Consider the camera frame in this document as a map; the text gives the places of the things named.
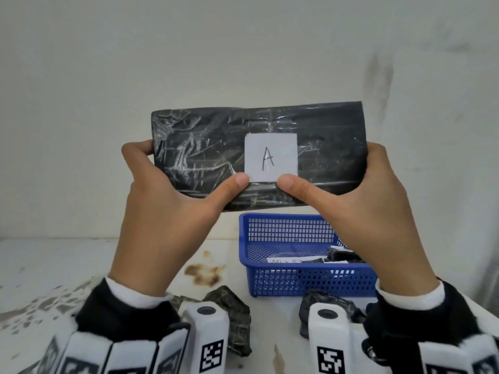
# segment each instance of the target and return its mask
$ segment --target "fingernail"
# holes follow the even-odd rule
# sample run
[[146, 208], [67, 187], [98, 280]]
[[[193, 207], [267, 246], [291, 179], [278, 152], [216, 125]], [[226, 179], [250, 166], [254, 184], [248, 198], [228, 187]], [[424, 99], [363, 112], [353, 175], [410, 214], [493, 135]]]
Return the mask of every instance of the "fingernail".
[[235, 181], [241, 188], [246, 188], [246, 186], [250, 182], [250, 177], [246, 173], [238, 173], [235, 176]]
[[293, 185], [293, 178], [288, 175], [282, 175], [281, 177], [278, 178], [278, 187], [281, 188], [282, 190], [286, 191], [288, 190], [291, 185]]

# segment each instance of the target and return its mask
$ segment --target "hand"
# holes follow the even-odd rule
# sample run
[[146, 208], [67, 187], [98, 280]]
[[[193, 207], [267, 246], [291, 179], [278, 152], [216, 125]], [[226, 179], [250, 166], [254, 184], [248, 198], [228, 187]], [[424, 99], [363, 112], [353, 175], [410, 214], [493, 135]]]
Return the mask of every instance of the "hand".
[[127, 143], [121, 151], [133, 182], [109, 277], [139, 293], [163, 297], [249, 177], [237, 173], [205, 199], [190, 198], [149, 161], [151, 140]]
[[367, 170], [358, 188], [333, 195], [306, 180], [283, 175], [278, 186], [315, 208], [348, 248], [374, 269], [385, 291], [428, 294], [439, 282], [428, 262], [407, 193], [382, 145], [368, 143]]

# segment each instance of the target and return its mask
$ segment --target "black circular button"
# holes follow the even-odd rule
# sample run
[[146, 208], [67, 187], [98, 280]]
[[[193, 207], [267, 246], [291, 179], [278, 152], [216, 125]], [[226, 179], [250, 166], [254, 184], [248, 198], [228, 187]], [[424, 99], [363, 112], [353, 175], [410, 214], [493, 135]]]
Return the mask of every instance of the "black circular button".
[[198, 308], [198, 314], [201, 314], [201, 315], [211, 315], [211, 314], [215, 314], [215, 312], [216, 312], [216, 309], [214, 309], [213, 307], [210, 307], [210, 306], [203, 306], [203, 307]]
[[336, 314], [333, 310], [328, 310], [327, 308], [323, 308], [317, 312], [317, 314], [321, 318], [325, 319], [336, 319], [338, 317], [338, 314]]

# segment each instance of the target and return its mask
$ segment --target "blue plastic basket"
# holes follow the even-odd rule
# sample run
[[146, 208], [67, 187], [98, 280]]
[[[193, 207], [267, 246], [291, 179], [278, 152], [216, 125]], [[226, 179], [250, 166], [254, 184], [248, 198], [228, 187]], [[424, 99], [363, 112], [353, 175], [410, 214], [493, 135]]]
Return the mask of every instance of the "blue plastic basket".
[[303, 296], [308, 289], [340, 297], [375, 296], [376, 274], [367, 264], [267, 263], [267, 257], [283, 252], [288, 257], [326, 256], [331, 245], [346, 247], [320, 215], [239, 217], [239, 259], [253, 297]]

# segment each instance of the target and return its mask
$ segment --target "white cuff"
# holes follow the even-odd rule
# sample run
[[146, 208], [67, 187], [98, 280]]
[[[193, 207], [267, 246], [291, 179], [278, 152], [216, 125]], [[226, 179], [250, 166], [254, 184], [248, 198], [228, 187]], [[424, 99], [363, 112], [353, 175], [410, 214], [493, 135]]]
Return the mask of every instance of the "white cuff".
[[385, 301], [392, 306], [402, 308], [404, 310], [425, 311], [431, 310], [440, 306], [445, 300], [444, 284], [440, 281], [440, 285], [431, 293], [420, 295], [417, 297], [406, 297], [403, 295], [394, 295], [387, 293], [379, 288], [379, 279], [376, 281], [376, 289], [381, 294]]
[[134, 308], [156, 308], [160, 303], [169, 301], [173, 297], [170, 293], [166, 293], [164, 297], [152, 297], [149, 295], [144, 295], [113, 281], [109, 277], [106, 277], [106, 282], [109, 286], [109, 289], [111, 290], [111, 293], [113, 293], [116, 298]]

